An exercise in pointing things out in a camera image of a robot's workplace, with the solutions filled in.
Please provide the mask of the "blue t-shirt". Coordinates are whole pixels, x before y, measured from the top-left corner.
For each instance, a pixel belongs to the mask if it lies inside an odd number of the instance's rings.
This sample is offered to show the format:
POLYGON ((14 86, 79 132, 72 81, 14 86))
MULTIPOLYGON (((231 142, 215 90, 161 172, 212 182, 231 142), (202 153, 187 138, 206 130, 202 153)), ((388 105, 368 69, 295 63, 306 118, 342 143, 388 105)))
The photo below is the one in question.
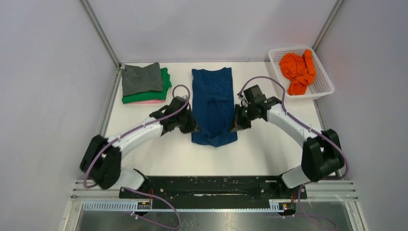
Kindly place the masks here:
POLYGON ((237 133, 229 131, 235 107, 232 68, 193 69, 191 73, 192 114, 201 128, 191 134, 191 141, 213 147, 236 142, 237 133))

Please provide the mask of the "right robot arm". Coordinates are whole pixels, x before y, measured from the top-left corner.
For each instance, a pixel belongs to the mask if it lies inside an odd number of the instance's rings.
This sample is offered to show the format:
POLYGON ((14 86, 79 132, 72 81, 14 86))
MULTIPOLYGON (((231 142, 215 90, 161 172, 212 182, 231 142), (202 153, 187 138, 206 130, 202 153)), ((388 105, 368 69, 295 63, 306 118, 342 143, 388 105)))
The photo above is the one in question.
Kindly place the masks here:
POLYGON ((316 131, 290 114, 283 101, 276 97, 267 98, 258 85, 238 95, 243 97, 243 102, 235 105, 229 132, 249 129, 253 120, 263 119, 279 127, 302 148, 300 165, 279 175, 278 196, 288 198, 295 192, 295 187, 317 182, 345 166, 339 137, 334 130, 316 131))

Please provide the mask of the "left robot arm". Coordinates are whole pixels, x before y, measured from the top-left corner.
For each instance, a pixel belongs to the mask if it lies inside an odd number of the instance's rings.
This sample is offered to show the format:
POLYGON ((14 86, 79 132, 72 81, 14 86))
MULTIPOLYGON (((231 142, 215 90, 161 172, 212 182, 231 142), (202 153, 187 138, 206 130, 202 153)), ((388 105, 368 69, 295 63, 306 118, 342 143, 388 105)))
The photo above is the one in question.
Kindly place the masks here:
POLYGON ((91 140, 79 165, 86 178, 103 190, 130 188, 138 198, 149 193, 147 177, 137 169, 121 166, 122 159, 144 143, 159 138, 179 128, 183 134, 200 130, 188 101, 181 97, 172 99, 149 114, 141 123, 117 135, 96 135, 91 140))

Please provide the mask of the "pink folded t-shirt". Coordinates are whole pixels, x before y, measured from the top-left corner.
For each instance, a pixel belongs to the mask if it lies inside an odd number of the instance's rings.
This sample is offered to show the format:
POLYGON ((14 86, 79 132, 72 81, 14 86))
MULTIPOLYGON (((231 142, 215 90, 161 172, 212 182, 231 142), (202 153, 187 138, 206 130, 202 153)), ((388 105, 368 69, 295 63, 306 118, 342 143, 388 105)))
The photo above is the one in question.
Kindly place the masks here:
POLYGON ((133 104, 162 104, 165 102, 166 102, 165 100, 147 100, 147 101, 134 102, 133 104))

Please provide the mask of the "green folded t-shirt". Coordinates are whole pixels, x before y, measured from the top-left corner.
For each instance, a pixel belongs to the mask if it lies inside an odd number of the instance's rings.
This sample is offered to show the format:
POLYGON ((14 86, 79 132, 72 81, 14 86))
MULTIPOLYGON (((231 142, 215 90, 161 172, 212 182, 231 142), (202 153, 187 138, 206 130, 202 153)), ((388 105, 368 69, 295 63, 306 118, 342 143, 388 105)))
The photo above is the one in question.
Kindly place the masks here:
POLYGON ((149 91, 137 93, 129 96, 122 97, 123 104, 133 104, 134 102, 147 101, 147 100, 166 100, 167 92, 172 87, 170 81, 170 74, 168 73, 168 68, 161 68, 161 76, 163 79, 163 90, 162 91, 149 91))

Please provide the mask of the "grey folded t-shirt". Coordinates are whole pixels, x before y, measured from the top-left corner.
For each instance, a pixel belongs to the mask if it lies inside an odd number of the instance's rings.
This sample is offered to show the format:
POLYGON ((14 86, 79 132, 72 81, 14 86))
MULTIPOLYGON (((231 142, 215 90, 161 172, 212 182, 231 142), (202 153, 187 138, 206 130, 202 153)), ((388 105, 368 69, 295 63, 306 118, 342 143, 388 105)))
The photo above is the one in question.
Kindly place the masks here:
POLYGON ((163 85, 164 81, 158 62, 145 67, 125 65, 122 76, 123 96, 150 91, 162 91, 163 85))

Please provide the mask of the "orange t-shirt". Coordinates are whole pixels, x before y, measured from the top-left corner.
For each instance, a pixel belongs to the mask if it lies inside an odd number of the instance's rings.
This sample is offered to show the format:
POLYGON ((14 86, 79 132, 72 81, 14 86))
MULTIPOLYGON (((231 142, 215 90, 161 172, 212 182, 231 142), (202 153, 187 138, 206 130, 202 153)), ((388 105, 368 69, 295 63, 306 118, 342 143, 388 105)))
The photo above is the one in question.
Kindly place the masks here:
POLYGON ((287 89, 289 95, 304 95, 307 88, 314 83, 316 69, 311 50, 305 50, 302 56, 287 53, 279 62, 281 72, 290 81, 287 89))

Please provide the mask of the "white plastic basket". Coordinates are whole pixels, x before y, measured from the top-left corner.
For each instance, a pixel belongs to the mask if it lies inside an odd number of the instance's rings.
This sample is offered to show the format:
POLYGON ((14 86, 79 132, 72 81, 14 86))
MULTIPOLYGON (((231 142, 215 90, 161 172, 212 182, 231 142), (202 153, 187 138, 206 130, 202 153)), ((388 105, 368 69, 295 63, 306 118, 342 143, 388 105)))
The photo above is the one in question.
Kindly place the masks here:
POLYGON ((307 87, 305 94, 297 96, 296 95, 291 96, 289 94, 286 94, 287 99, 316 100, 322 96, 330 95, 334 92, 333 84, 331 83, 330 78, 327 75, 326 71, 324 70, 320 60, 318 59, 313 49, 308 46, 283 47, 269 50, 268 56, 271 62, 272 69, 275 72, 275 79, 285 88, 285 90, 288 90, 290 86, 290 80, 284 77, 284 75, 282 74, 279 62, 284 57, 284 55, 288 53, 294 53, 296 55, 301 56, 304 54, 304 51, 306 50, 311 51, 311 56, 316 71, 315 80, 311 85, 307 87))

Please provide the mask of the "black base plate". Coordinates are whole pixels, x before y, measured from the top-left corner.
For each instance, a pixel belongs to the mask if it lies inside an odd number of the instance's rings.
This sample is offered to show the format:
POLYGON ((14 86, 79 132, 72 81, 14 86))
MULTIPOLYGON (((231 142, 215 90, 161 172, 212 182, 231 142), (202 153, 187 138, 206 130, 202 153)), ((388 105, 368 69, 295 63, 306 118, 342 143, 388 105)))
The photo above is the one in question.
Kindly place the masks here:
POLYGON ((307 198, 305 189, 287 189, 276 176, 149 176, 138 189, 164 198, 166 201, 260 201, 282 200, 290 203, 300 196, 307 198))

